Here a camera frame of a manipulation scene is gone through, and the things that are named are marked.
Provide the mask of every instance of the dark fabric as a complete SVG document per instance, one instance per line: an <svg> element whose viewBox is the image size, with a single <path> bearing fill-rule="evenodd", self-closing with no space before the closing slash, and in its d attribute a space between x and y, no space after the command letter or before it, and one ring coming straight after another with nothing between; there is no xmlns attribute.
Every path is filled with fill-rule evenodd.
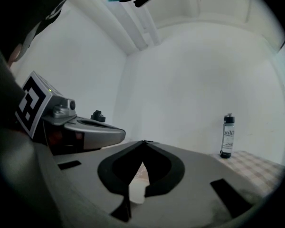
<svg viewBox="0 0 285 228"><path fill-rule="evenodd" d="M37 31L36 31L35 36L38 35L39 33L41 33L41 32L42 32L46 27L48 27L50 24L54 23L54 22L57 20L57 18L59 17L60 14L61 14L61 11L60 11L55 17L53 17L53 18L51 18L51 19L45 19L45 20L43 20L43 21L40 23L40 25L38 26L38 29L37 29Z"/></svg>
<svg viewBox="0 0 285 228"><path fill-rule="evenodd" d="M57 8L63 0L7 0L11 6L0 4L0 49L6 60L27 34ZM47 21L38 33L54 22L58 16Z"/></svg>

